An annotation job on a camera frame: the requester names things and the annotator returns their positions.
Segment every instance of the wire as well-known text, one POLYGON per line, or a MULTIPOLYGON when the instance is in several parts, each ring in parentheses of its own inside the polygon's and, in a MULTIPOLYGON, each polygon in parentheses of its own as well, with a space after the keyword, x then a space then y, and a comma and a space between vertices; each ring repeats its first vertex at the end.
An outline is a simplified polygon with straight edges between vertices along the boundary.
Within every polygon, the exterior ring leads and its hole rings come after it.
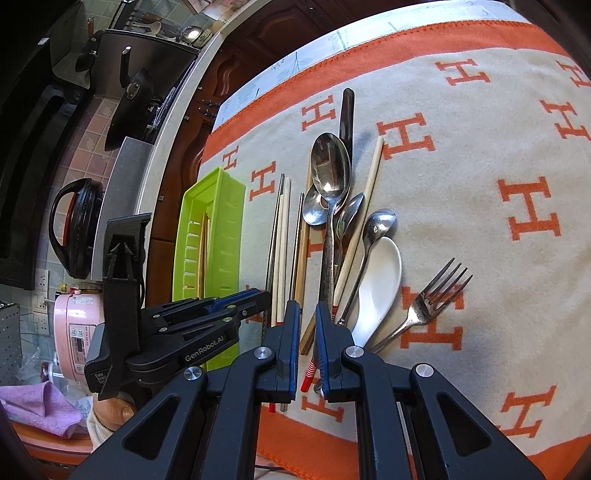
POLYGON ((255 468, 260 468, 262 470, 269 470, 270 472, 285 471, 285 469, 282 466, 255 465, 255 468))

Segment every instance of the hand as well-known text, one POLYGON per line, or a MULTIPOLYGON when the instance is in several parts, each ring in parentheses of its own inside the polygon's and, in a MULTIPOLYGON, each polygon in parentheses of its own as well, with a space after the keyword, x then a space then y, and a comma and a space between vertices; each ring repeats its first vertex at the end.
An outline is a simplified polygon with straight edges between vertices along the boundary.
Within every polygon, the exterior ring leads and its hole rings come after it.
POLYGON ((109 398, 97 400, 93 396, 92 409, 96 418, 109 430, 118 430, 136 413, 135 407, 123 398, 109 398))

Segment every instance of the fork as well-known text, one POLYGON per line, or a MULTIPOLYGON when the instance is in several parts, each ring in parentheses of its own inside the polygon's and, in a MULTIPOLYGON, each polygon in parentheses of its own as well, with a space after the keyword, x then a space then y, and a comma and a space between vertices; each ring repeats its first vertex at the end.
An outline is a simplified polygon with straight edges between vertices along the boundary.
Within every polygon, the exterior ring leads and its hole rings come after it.
POLYGON ((452 292, 452 289, 457 285, 460 281, 464 273, 468 270, 464 268, 462 273, 460 273, 448 286, 445 290, 439 293, 442 288, 451 280, 451 278, 455 275, 458 269, 462 266, 462 264, 458 264, 456 268, 454 268, 451 273, 432 291, 430 291, 435 284, 439 281, 439 279, 443 276, 443 274, 447 271, 447 269, 451 266, 454 262, 455 258, 452 258, 445 267, 441 269, 441 271, 435 275, 429 284, 423 289, 423 291, 417 295, 417 298, 414 299, 413 303, 411 304, 410 308, 408 309, 407 318, 404 322, 402 322, 398 328, 396 328, 392 333, 390 333, 387 337, 385 337, 380 342, 376 343, 373 347, 371 347, 371 351, 373 353, 378 353, 386 348, 396 337, 402 335, 406 330, 410 327, 414 327, 417 325, 428 325, 433 320, 437 318, 437 316, 443 312, 451 302, 453 302, 456 297, 460 294, 460 292, 468 285, 468 282, 472 279, 472 275, 468 277, 468 279, 461 283, 460 286, 452 292))

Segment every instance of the wall socket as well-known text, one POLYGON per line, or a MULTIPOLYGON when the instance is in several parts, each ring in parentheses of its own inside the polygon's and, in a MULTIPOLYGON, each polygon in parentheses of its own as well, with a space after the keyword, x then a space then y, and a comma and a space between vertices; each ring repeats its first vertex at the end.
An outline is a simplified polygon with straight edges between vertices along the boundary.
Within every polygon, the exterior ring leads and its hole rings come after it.
POLYGON ((42 291, 33 292, 33 311, 47 313, 47 293, 42 291))
POLYGON ((45 297, 47 297, 47 292, 49 291, 49 270, 42 268, 35 269, 35 290, 45 292, 45 297))
POLYGON ((37 335, 49 336, 49 318, 47 317, 47 313, 33 312, 33 323, 35 324, 37 335))

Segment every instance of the black pot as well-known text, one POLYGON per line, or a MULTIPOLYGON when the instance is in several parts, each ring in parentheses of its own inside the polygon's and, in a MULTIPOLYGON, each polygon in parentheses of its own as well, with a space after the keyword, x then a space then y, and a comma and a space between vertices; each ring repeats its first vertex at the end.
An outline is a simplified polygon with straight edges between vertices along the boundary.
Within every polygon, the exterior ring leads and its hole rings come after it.
POLYGON ((80 179, 63 187, 53 201, 49 214, 49 241, 57 258, 72 278, 84 280, 90 273, 102 196, 101 182, 80 179), (57 205, 68 193, 73 193, 74 197, 68 208, 62 245, 54 233, 54 221, 57 205))

